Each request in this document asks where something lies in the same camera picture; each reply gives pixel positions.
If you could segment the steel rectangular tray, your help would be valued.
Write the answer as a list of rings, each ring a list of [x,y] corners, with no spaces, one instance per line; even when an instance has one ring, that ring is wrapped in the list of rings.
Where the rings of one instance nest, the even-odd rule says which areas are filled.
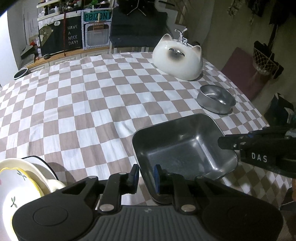
[[[218,139],[224,134],[209,115],[198,113],[148,126],[136,131],[132,148],[144,183],[154,202],[170,204],[171,197],[157,193],[154,167],[187,180],[205,176],[217,180],[234,171],[238,157],[223,150]]]

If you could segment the cream two-handled bowl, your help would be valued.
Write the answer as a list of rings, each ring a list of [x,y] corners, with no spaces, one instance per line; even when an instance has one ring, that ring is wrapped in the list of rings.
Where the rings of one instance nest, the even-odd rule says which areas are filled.
[[[33,164],[23,159],[5,159],[1,161],[1,169],[3,168],[20,168],[24,170],[39,185],[45,195],[65,187],[59,180],[47,179]]]

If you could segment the white square tree plate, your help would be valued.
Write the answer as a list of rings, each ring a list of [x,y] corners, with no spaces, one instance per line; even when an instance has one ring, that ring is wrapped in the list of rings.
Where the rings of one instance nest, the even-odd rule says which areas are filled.
[[[33,164],[47,179],[59,180],[54,170],[42,158],[38,156],[27,156],[22,159]]]

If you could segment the floral yellow-rimmed bowl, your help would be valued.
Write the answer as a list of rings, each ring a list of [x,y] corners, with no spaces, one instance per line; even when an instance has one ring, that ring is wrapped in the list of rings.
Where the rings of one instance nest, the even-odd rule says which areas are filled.
[[[23,205],[44,196],[37,183],[20,168],[1,169],[1,240],[17,240],[12,219]]]

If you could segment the small oval steel bowl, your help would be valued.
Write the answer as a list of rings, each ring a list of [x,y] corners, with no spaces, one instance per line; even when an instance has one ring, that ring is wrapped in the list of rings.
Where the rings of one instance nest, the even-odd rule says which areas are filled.
[[[197,103],[204,109],[216,114],[228,114],[236,105],[234,96],[223,87],[203,85],[200,87]]]

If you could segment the checkered tablecloth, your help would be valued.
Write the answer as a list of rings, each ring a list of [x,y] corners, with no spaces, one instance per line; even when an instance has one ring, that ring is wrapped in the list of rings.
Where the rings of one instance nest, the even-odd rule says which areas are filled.
[[[201,86],[236,99],[232,113],[212,114],[225,134],[266,125],[251,101],[210,62],[197,81],[174,78],[150,53],[102,54],[33,72],[1,89],[1,159],[38,156],[65,184],[129,171],[132,136],[140,128],[202,113]]]

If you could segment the maroon floor mat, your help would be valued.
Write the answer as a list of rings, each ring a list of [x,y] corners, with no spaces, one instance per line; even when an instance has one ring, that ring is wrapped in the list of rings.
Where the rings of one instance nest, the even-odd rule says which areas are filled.
[[[253,66],[253,57],[236,47],[221,72],[226,75],[249,100],[255,97],[270,80],[270,75],[260,74]]]

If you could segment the white cat-shaped ceramic cover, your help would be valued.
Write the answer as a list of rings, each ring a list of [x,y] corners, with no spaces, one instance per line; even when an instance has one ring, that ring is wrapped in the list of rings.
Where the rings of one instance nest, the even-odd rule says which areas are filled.
[[[170,34],[165,34],[153,50],[152,62],[168,75],[192,81],[202,73],[202,48],[199,45],[185,45]]]

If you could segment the silver balloon-dog figurine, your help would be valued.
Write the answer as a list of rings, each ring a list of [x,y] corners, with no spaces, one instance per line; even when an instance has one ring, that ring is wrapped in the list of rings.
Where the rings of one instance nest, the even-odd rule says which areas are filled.
[[[184,33],[187,31],[187,28],[184,28],[184,30],[180,31],[179,29],[175,29],[175,32],[179,33],[178,42],[181,44],[187,46],[188,45],[188,39],[184,37]]]

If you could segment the grey waste bin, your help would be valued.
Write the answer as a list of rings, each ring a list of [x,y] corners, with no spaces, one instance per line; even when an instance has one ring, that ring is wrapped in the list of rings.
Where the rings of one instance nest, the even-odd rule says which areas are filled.
[[[30,71],[29,71],[29,69],[27,67],[22,68],[17,73],[15,73],[15,75],[13,76],[13,79],[17,80],[19,78],[22,78],[22,77],[28,75],[29,73],[30,73]]]

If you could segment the black have-a-nice-day cloth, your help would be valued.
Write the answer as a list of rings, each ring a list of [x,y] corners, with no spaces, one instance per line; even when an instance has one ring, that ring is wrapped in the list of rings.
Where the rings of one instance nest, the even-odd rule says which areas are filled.
[[[75,16],[45,24],[39,29],[42,55],[81,49],[81,17]]]

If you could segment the dark blue folding chair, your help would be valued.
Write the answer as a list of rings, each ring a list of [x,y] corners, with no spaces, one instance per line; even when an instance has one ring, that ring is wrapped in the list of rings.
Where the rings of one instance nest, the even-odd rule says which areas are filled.
[[[155,11],[144,16],[140,11],[125,15],[113,9],[110,41],[112,48],[155,47],[166,33],[167,14]]]

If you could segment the poizon storage box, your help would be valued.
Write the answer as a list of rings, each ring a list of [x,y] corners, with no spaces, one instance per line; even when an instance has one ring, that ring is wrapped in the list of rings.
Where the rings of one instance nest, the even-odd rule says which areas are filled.
[[[81,13],[83,49],[110,45],[112,9],[85,9]]]

